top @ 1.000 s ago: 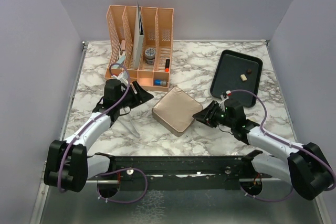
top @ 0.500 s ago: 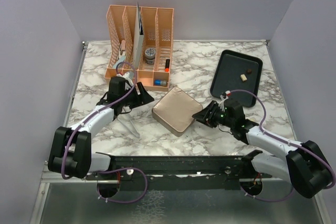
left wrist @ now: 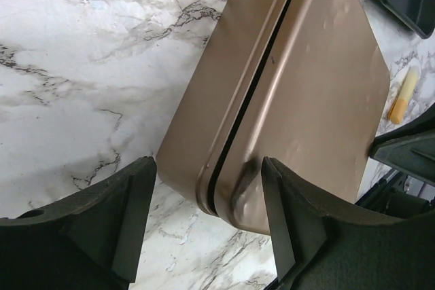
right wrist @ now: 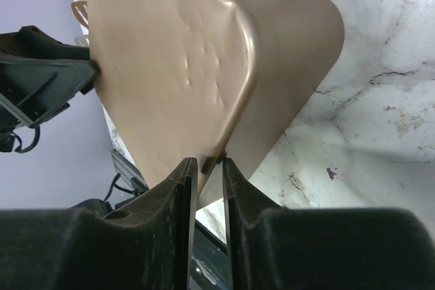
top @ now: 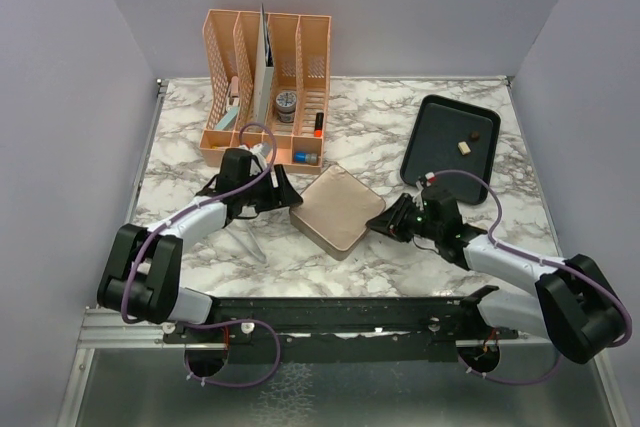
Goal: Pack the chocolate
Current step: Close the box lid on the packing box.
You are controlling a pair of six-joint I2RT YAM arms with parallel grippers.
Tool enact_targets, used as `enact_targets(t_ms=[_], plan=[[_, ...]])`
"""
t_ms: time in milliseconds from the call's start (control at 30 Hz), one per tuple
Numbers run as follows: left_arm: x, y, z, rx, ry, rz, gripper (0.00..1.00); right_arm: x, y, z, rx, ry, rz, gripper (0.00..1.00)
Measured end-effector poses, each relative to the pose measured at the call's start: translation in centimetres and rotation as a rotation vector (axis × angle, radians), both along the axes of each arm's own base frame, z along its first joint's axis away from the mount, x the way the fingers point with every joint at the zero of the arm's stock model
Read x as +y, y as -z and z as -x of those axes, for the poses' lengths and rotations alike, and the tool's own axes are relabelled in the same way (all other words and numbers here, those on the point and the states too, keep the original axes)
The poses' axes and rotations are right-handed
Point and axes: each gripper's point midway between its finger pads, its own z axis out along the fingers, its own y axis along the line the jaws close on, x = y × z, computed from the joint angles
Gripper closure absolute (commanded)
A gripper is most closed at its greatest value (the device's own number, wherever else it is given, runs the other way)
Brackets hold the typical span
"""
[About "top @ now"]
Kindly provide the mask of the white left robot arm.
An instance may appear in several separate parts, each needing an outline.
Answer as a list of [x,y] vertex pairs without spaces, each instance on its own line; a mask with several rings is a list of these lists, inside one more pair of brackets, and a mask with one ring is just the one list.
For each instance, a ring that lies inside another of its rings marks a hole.
[[183,254],[236,219],[297,207],[301,195],[284,166],[266,161],[267,144],[231,148],[220,171],[182,209],[149,227],[125,224],[117,231],[97,289],[99,306],[118,311],[127,323],[186,323],[195,339],[206,342],[220,332],[213,298],[180,286]]

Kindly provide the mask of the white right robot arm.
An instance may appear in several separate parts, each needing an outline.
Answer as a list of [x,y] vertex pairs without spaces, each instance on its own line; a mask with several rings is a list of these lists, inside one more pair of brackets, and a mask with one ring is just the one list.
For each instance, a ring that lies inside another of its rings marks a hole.
[[455,198],[435,185],[401,195],[366,225],[402,243],[427,239],[447,262],[517,288],[489,293],[460,312],[459,325],[469,337],[481,338],[494,327],[518,330],[549,340],[578,364],[630,337],[630,316],[591,258],[520,251],[465,222]]

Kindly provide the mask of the gold chocolate tin box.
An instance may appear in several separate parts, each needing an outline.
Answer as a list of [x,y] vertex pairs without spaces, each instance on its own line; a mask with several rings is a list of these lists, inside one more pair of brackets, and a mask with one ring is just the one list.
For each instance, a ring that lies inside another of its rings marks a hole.
[[308,221],[294,215],[291,224],[307,239],[337,261],[345,260],[365,238],[368,229],[359,224],[342,221]]

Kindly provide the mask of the rose gold tin lid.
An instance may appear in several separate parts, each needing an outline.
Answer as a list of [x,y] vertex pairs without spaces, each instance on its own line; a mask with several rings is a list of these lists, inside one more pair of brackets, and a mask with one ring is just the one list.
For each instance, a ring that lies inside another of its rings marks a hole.
[[291,207],[289,215],[308,221],[363,222],[366,227],[368,220],[386,208],[381,196],[339,165],[332,165],[320,174],[301,197],[303,203]]

